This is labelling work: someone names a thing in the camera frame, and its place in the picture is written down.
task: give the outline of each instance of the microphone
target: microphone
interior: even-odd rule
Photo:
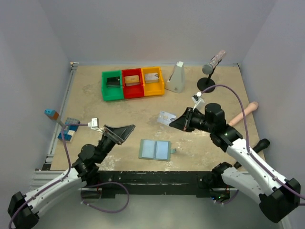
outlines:
[[[217,53],[208,64],[205,64],[202,67],[202,72],[205,75],[210,75],[213,73],[213,69],[218,65],[218,63],[225,57],[227,52],[225,50],[220,50],[219,53]]]

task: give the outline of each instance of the black round base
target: black round base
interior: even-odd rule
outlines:
[[[207,77],[201,78],[200,80],[198,80],[197,82],[197,87],[198,89],[202,92],[205,88],[208,88],[210,86],[215,85],[214,80],[210,79],[208,83],[206,83],[209,79]],[[205,93],[210,93],[212,91],[214,91],[215,87],[207,90]]]

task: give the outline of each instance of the white plastic stand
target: white plastic stand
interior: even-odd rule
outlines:
[[[166,82],[165,88],[172,92],[181,93],[185,85],[184,63],[179,61],[173,69],[171,77]]]

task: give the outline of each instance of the plastic container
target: plastic container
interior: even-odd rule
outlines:
[[[139,80],[140,80],[139,85],[126,86],[125,76],[131,76],[131,75],[139,76]],[[141,68],[122,70],[122,84],[123,84],[123,93],[124,93],[125,99],[144,97],[143,78],[142,78]]]
[[[158,73],[159,82],[157,83],[145,83],[145,74],[148,73]],[[142,68],[142,78],[144,86],[144,95],[145,96],[154,96],[154,95],[163,95],[164,94],[164,81],[162,77],[161,67],[147,67]]]
[[[112,77],[120,77],[120,87],[107,87],[107,78]],[[102,72],[102,95],[104,101],[124,99],[121,70]]]

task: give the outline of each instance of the black stand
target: black stand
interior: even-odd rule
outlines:
[[[209,74],[208,77],[204,77],[204,78],[201,78],[200,80],[198,80],[198,82],[197,82],[197,87],[198,87],[198,89],[199,89],[201,92],[202,92],[204,89],[206,89],[206,88],[208,88],[208,87],[210,87],[210,86],[215,85],[214,80],[211,79],[211,77],[212,77],[212,75],[213,75],[213,73],[214,73],[215,68],[213,69],[212,73]],[[213,87],[213,88],[207,90],[205,93],[210,93],[210,92],[212,92],[212,91],[214,91],[214,90],[215,90],[215,87]]]

